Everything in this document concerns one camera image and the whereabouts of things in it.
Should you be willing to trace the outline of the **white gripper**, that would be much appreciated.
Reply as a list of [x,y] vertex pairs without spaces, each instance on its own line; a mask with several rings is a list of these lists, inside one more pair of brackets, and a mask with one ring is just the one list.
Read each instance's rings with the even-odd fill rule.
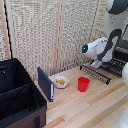
[[93,67],[93,68],[99,68],[101,64],[102,64],[102,61],[99,61],[98,59],[95,59],[95,60],[90,64],[90,66]]

